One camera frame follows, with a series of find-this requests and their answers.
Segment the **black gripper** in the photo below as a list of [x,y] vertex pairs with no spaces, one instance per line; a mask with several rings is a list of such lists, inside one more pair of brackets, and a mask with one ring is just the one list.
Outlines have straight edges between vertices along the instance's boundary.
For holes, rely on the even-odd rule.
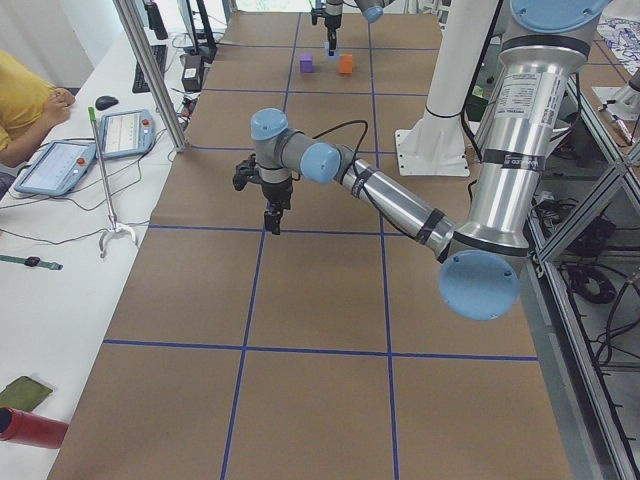
[[270,183],[263,180],[261,189],[268,202],[264,211],[264,228],[272,234],[280,234],[283,210],[291,209],[293,180],[286,179],[279,183]]
[[337,48],[337,33],[336,30],[341,27],[342,14],[337,15],[325,12],[323,14],[324,25],[327,28],[327,41],[332,48]]

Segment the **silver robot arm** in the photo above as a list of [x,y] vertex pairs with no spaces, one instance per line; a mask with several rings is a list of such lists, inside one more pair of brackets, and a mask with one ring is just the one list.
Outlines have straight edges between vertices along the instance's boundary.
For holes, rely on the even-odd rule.
[[[316,25],[322,18],[327,32],[326,51],[329,57],[333,57],[337,52],[337,31],[342,24],[343,6],[346,1],[326,0],[316,1],[311,10],[312,24]],[[384,14],[384,9],[391,4],[391,1],[383,0],[355,0],[352,4],[358,9],[363,17],[369,22],[376,22]]]
[[602,1],[513,1],[499,55],[504,68],[491,112],[476,193],[456,223],[342,145],[292,129],[275,108],[251,119],[254,167],[268,200],[264,224],[278,233],[294,174],[337,182],[370,203],[439,262],[445,303],[474,320],[508,312],[519,294],[528,243],[523,234],[537,183],[552,149],[554,125],[570,76],[586,62]]

